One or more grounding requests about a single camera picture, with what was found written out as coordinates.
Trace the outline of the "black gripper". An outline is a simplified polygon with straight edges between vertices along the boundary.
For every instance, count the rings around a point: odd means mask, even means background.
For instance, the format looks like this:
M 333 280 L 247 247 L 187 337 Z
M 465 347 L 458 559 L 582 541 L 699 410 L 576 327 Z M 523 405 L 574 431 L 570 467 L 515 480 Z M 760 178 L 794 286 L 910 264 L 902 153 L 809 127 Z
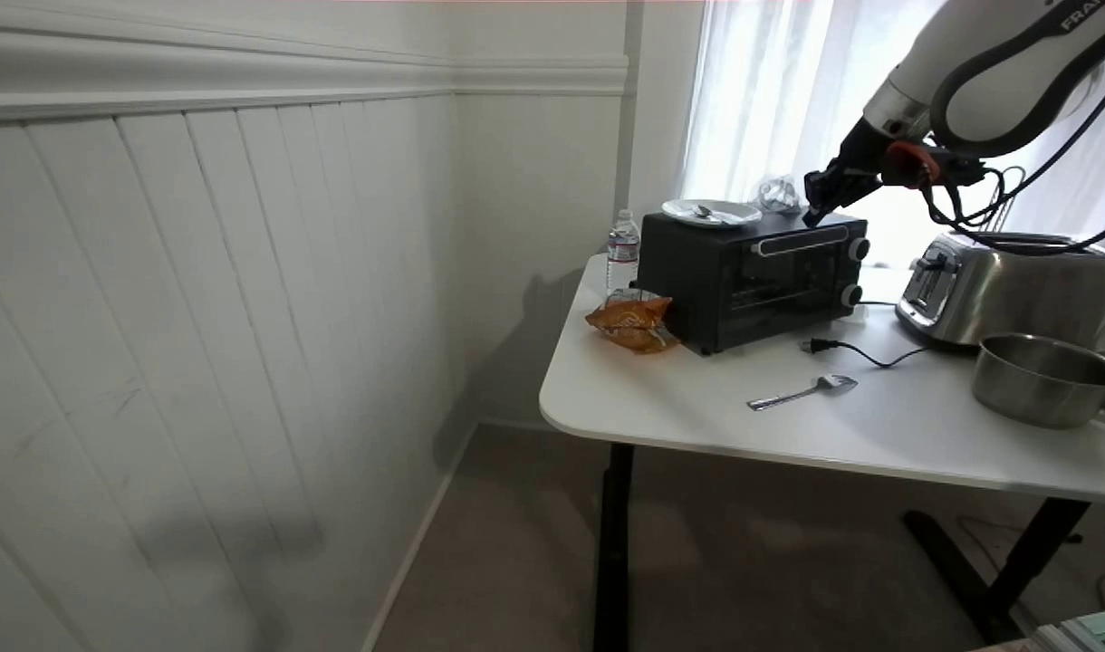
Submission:
M 879 186 L 924 186 L 936 178 L 938 160 L 919 141 L 887 139 L 860 119 L 839 153 L 823 171 L 803 174 L 803 224 L 814 229 L 838 205 L 852 205 Z

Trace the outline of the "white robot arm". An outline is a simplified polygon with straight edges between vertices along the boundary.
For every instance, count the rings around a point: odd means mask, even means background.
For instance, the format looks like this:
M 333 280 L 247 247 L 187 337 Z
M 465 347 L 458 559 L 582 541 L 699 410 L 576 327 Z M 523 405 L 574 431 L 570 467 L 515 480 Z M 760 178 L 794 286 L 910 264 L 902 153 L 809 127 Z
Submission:
M 809 224 L 879 186 L 976 186 L 1105 60 L 1105 0 L 946 0 L 803 178 Z

